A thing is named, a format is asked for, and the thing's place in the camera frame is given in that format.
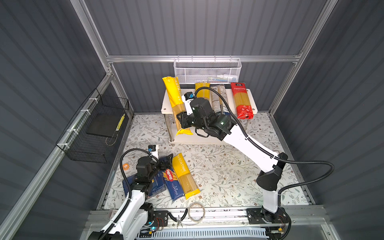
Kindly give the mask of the blue Barilla pasta box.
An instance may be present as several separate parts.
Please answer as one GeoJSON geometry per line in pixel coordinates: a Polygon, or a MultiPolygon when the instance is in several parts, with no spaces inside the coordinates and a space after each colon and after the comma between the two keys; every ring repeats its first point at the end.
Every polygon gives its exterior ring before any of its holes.
{"type": "MultiPolygon", "coordinates": [[[[125,197],[128,195],[128,184],[122,180],[125,197]]],[[[159,193],[162,193],[167,189],[163,177],[158,173],[153,179],[152,190],[150,191],[148,198],[154,197],[159,193]]]]}

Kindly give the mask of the clear blue spaghetti bag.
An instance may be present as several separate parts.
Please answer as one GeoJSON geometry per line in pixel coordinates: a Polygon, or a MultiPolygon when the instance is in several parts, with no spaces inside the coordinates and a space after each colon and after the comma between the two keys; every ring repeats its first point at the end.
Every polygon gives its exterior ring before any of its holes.
{"type": "MultiPolygon", "coordinates": [[[[228,103],[228,95],[226,92],[225,85],[211,85],[210,88],[216,91],[217,93],[219,93],[228,103]]],[[[216,115],[224,114],[224,115],[230,116],[229,109],[226,107],[222,99],[214,92],[210,91],[210,93],[211,93],[212,108],[215,114],[216,115]]]]}

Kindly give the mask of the blue Barilla spaghetti box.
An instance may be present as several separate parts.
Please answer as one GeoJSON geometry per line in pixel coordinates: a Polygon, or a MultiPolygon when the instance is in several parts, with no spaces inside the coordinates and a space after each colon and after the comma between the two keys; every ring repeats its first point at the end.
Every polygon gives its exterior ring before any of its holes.
{"type": "Polygon", "coordinates": [[[185,196],[182,186],[175,172],[172,169],[162,171],[167,189],[169,190],[172,201],[176,201],[185,196]]]}

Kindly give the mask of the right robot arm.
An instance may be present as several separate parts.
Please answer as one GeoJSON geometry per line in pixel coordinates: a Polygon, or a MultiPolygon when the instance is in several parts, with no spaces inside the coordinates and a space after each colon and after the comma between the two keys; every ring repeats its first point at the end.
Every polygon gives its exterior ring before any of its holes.
{"type": "Polygon", "coordinates": [[[278,217],[286,215],[281,207],[282,193],[288,189],[309,185],[321,181],[330,176],[335,167],[327,161],[290,161],[285,153],[277,154],[260,144],[247,134],[240,120],[232,112],[226,99],[216,90],[209,87],[201,87],[197,91],[208,90],[214,93],[226,106],[226,114],[216,113],[210,102],[205,98],[199,98],[197,93],[187,92],[179,94],[175,104],[180,104],[182,110],[177,114],[183,129],[190,127],[196,131],[203,130],[205,138],[214,137],[225,142],[242,152],[251,159],[260,169],[257,177],[257,185],[263,190],[263,205],[259,215],[264,222],[273,223],[278,217]],[[330,169],[322,176],[310,181],[292,184],[278,189],[285,164],[290,165],[326,165],[330,169]]]}

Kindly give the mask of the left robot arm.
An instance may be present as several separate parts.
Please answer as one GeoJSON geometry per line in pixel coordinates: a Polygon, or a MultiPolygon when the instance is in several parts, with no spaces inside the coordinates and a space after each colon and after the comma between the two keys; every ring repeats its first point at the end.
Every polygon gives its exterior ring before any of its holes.
{"type": "Polygon", "coordinates": [[[149,148],[143,150],[133,148],[125,151],[119,160],[119,166],[128,187],[128,194],[112,219],[98,232],[92,232],[89,240],[135,240],[141,235],[153,235],[168,225],[169,212],[156,216],[153,204],[147,199],[153,189],[153,179],[159,171],[172,165],[173,154],[161,159],[158,158],[156,150],[149,148]],[[123,159],[131,152],[140,151],[145,153],[139,158],[137,164],[137,177],[130,184],[124,172],[123,159]]]}

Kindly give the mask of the yellow Pastatime bag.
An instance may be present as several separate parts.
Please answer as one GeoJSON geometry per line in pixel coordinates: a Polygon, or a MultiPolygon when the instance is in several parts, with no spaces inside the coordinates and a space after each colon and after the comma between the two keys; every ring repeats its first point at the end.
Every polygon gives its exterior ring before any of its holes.
{"type": "Polygon", "coordinates": [[[186,111],[185,104],[182,101],[181,87],[178,77],[164,77],[163,82],[166,86],[166,90],[169,96],[170,104],[173,111],[173,116],[175,118],[175,123],[177,127],[177,135],[186,134],[193,135],[190,128],[183,129],[180,121],[177,118],[177,114],[183,113],[186,111]]]}
{"type": "Polygon", "coordinates": [[[201,87],[207,87],[209,88],[210,87],[210,83],[196,83],[195,84],[195,96],[197,98],[204,98],[206,100],[210,100],[210,90],[206,90],[206,89],[203,89],[203,90],[200,90],[198,93],[197,93],[197,90],[201,87]]]}
{"type": "Polygon", "coordinates": [[[173,157],[172,167],[178,177],[179,183],[181,184],[187,200],[201,192],[189,170],[189,167],[187,166],[182,153],[179,153],[173,157]]]}

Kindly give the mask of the red spaghetti bag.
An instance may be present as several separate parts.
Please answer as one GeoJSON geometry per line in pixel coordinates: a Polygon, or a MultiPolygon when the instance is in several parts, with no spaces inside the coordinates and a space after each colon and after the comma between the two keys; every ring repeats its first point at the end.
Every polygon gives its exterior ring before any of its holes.
{"type": "Polygon", "coordinates": [[[231,83],[237,117],[241,120],[253,119],[253,109],[244,83],[231,83]]]}

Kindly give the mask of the black pliers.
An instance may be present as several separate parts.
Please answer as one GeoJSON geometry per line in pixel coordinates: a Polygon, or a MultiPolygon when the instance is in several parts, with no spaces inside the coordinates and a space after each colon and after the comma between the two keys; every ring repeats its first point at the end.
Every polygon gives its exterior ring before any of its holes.
{"type": "Polygon", "coordinates": [[[188,225],[185,223],[185,218],[188,216],[188,213],[188,208],[177,213],[168,211],[168,225],[176,228],[186,228],[188,225]]]}

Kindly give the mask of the orange tape roll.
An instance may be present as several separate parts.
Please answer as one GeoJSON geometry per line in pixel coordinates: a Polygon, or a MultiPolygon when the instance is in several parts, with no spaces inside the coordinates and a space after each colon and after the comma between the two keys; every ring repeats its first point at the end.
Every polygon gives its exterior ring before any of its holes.
{"type": "Polygon", "coordinates": [[[122,168],[123,168],[124,171],[127,171],[127,170],[130,169],[130,165],[129,164],[123,164],[122,168]]]}

